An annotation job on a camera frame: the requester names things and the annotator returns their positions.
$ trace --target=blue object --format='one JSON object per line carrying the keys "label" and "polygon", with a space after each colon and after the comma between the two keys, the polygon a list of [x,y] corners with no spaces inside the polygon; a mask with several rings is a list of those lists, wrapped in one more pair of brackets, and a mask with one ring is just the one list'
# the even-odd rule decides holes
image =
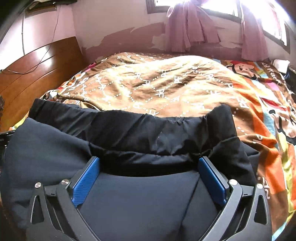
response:
{"label": "blue object", "polygon": [[213,201],[218,203],[220,206],[224,206],[226,204],[226,190],[212,168],[208,165],[204,158],[199,159],[197,167],[200,177]]}
{"label": "blue object", "polygon": [[85,170],[79,181],[73,188],[72,202],[75,207],[84,203],[90,189],[100,173],[100,159],[96,157]]}

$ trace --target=colorful bedspread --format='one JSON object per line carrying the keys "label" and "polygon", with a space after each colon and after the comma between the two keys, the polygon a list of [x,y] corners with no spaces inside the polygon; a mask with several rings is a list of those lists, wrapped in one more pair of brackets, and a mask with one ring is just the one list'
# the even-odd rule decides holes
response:
{"label": "colorful bedspread", "polygon": [[158,117],[201,116],[227,104],[241,141],[260,151],[258,182],[269,201],[273,240],[294,214],[296,105],[271,64],[120,53],[43,98]]}

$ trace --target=wire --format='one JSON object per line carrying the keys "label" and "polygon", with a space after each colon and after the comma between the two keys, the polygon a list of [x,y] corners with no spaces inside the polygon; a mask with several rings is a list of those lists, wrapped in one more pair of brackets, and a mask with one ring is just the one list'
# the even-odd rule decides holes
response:
{"label": "wire", "polygon": [[24,46],[24,20],[25,20],[25,13],[24,16],[22,17],[22,52],[25,54],[25,46]]}
{"label": "wire", "polygon": [[61,11],[61,5],[59,6],[59,11],[58,11],[58,15],[57,15],[57,23],[56,23],[56,26],[55,26],[55,28],[54,28],[54,34],[53,34],[53,36],[52,36],[52,41],[51,41],[51,43],[50,43],[50,45],[49,45],[48,50],[47,50],[46,53],[43,55],[43,57],[42,57],[42,59],[40,60],[40,62],[37,64],[36,68],[33,69],[33,70],[31,70],[31,71],[29,71],[29,72],[26,72],[26,73],[19,73],[19,72],[12,71],[12,70],[9,70],[9,69],[0,69],[0,73],[3,72],[3,71],[7,71],[7,72],[14,73],[14,74],[22,74],[22,75],[24,75],[24,74],[30,74],[30,73],[34,72],[34,71],[38,68],[38,66],[41,64],[43,58],[45,57],[45,55],[46,55],[46,54],[48,53],[48,51],[50,50],[50,48],[51,48],[51,46],[52,46],[52,43],[53,43],[53,41],[54,41],[54,35],[55,35],[55,31],[56,31],[56,29],[57,29],[57,24],[58,24],[58,22],[59,22],[59,13],[60,13],[60,11]]}

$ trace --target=metal screw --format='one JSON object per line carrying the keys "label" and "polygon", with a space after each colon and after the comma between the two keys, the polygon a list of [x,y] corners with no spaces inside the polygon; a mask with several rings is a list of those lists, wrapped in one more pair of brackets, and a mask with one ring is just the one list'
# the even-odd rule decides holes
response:
{"label": "metal screw", "polygon": [[35,188],[39,188],[39,187],[41,187],[41,183],[36,183]]}
{"label": "metal screw", "polygon": [[61,183],[62,185],[68,185],[69,184],[69,180],[68,179],[64,179]]}
{"label": "metal screw", "polygon": [[259,189],[262,189],[263,188],[263,185],[261,183],[257,183],[256,185]]}
{"label": "metal screw", "polygon": [[230,179],[230,180],[229,180],[229,184],[231,184],[231,185],[233,185],[233,186],[236,186],[236,185],[237,185],[237,180]]}

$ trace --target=pink wall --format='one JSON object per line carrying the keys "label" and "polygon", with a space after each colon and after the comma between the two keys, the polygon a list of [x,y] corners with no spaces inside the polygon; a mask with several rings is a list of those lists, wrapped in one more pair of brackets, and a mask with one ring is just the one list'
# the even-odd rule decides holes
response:
{"label": "pink wall", "polygon": [[[38,14],[24,20],[24,47],[29,53],[52,41],[54,28],[56,28],[54,41],[75,36],[73,13],[71,6],[62,5],[60,10]],[[11,26],[0,44],[0,69],[4,69],[23,56],[22,51],[22,16]]]}
{"label": "pink wall", "polygon": [[[164,49],[166,13],[147,14],[145,0],[78,0],[72,4],[72,10],[76,36],[89,63],[115,52],[159,52]],[[194,46],[192,53],[218,59],[240,59],[240,23],[210,17],[221,43]],[[291,54],[288,54],[266,37],[270,58],[288,59],[296,66],[296,41],[292,30],[290,41]]]}

